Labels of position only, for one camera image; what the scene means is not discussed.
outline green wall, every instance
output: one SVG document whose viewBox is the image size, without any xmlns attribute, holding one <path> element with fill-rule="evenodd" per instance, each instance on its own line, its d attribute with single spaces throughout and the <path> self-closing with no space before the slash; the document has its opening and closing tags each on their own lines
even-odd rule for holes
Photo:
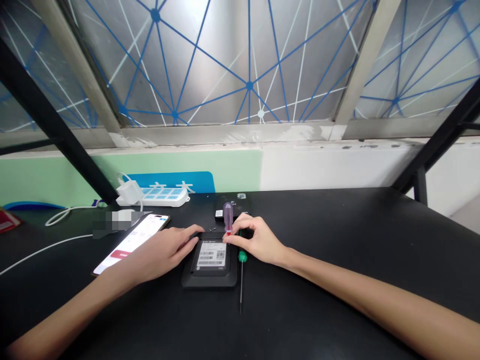
<svg viewBox="0 0 480 360">
<path fill-rule="evenodd" d="M 219 193 L 260 189 L 260 149 L 182 152 L 149 152 L 146 149 L 142 153 L 94 155 L 92 158 L 114 188 L 119 186 L 117 172 L 208 171 Z M 0 158 L 0 169 L 0 205 L 3 206 L 15 202 L 90 206 L 93 199 L 99 198 L 63 156 Z"/>
</svg>

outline white wall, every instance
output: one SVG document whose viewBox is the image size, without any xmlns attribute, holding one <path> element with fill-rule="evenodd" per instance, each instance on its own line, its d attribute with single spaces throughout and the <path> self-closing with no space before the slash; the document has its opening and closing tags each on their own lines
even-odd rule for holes
<svg viewBox="0 0 480 360">
<path fill-rule="evenodd" d="M 457 210 L 450 218 L 480 234 L 480 195 Z"/>
<path fill-rule="evenodd" d="M 426 139 L 266 144 L 261 190 L 390 186 Z M 480 194 L 480 138 L 454 144 L 427 173 L 428 205 L 450 216 Z"/>
</svg>

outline screwdriver shaft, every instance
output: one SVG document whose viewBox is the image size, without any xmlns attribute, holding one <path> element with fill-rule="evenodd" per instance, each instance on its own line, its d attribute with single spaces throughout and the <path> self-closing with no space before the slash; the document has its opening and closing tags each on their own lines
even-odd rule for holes
<svg viewBox="0 0 480 360">
<path fill-rule="evenodd" d="M 244 263 L 241 263 L 241 276 L 240 276 L 240 315 L 242 315 L 242 295 L 244 291 Z"/>
</svg>

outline hand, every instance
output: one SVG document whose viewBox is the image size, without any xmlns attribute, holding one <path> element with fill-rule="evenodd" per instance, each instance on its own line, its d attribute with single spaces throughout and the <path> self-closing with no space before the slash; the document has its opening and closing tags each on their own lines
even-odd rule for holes
<svg viewBox="0 0 480 360">
<path fill-rule="evenodd" d="M 199 238 L 190 239 L 203 227 L 170 227 L 157 232 L 123 260 L 107 268 L 105 272 L 117 272 L 121 279 L 133 286 L 161 277 L 168 273 L 193 250 Z"/>
<path fill-rule="evenodd" d="M 235 235 L 240 229 L 250 228 L 254 231 L 251 239 Z M 248 251 L 257 259 L 274 265 L 280 265 L 287 248 L 277 239 L 275 234 L 261 217 L 241 214 L 233 223 L 232 234 L 223 236 L 223 242 L 237 245 Z"/>
</svg>

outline red object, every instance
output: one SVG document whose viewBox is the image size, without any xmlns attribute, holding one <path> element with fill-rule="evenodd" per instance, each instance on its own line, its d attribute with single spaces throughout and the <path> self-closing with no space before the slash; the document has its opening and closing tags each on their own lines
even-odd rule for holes
<svg viewBox="0 0 480 360">
<path fill-rule="evenodd" d="M 0 207 L 0 233 L 12 230 L 21 223 L 19 219 Z"/>
<path fill-rule="evenodd" d="M 115 250 L 110 255 L 112 258 L 125 259 L 130 253 L 128 251 Z"/>
</svg>

